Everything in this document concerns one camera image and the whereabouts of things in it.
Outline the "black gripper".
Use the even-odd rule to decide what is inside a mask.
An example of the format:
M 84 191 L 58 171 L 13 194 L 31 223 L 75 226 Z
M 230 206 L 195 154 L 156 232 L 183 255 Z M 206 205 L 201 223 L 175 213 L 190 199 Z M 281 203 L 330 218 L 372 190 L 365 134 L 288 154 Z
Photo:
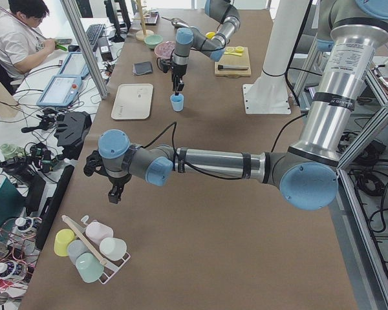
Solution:
M 173 92 L 179 94 L 184 88 L 183 76 L 186 74 L 188 58 L 182 56 L 171 56 L 169 59 L 158 58 L 158 68 L 163 73 L 171 71 Z
M 114 163 L 113 160 L 103 158 L 97 150 L 92 151 L 86 158 L 83 168 L 86 176 L 91 177 L 94 173 L 105 176 L 112 183 L 113 187 L 108 193 L 110 203 L 118 204 L 120 201 L 120 191 L 132 178 L 131 174 L 121 168 L 121 164 Z

